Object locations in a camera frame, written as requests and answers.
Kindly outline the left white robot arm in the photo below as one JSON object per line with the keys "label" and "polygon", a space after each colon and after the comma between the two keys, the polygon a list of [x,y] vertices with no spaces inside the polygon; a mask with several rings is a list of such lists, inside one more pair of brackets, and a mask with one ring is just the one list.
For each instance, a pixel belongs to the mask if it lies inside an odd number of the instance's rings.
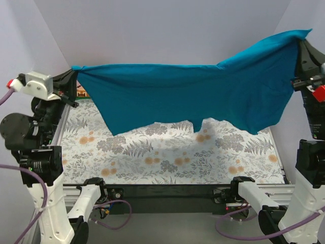
{"label": "left white robot arm", "polygon": [[1,121],[1,136],[34,201],[34,223],[39,225],[41,243],[86,243],[93,207],[107,197],[104,180],[90,178],[79,187],[73,208],[66,209],[62,149],[53,144],[53,138],[65,108],[78,106],[77,75],[73,70],[55,77],[38,72],[19,74],[7,83],[8,92],[1,99],[5,102],[16,92],[33,97],[33,115],[7,115]]}

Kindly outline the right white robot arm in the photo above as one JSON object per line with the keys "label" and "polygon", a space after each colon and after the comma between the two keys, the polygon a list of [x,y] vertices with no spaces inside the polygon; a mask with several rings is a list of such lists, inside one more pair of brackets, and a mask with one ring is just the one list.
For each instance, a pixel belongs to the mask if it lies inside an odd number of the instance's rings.
{"label": "right white robot arm", "polygon": [[258,215],[263,236],[272,243],[318,243],[324,219],[324,54],[307,40],[299,42],[294,91],[301,92],[312,141],[300,140],[296,184],[288,206],[264,193],[251,177],[234,177],[230,194],[245,200]]}

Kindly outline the blue t shirt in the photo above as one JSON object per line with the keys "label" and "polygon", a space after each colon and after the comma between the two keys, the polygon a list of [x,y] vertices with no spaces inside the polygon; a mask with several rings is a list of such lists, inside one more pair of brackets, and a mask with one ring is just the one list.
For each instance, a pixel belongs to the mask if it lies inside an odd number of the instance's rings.
{"label": "blue t shirt", "polygon": [[308,30],[267,37],[216,65],[74,66],[113,135],[153,123],[225,120],[257,134],[277,124],[293,88],[298,42]]}

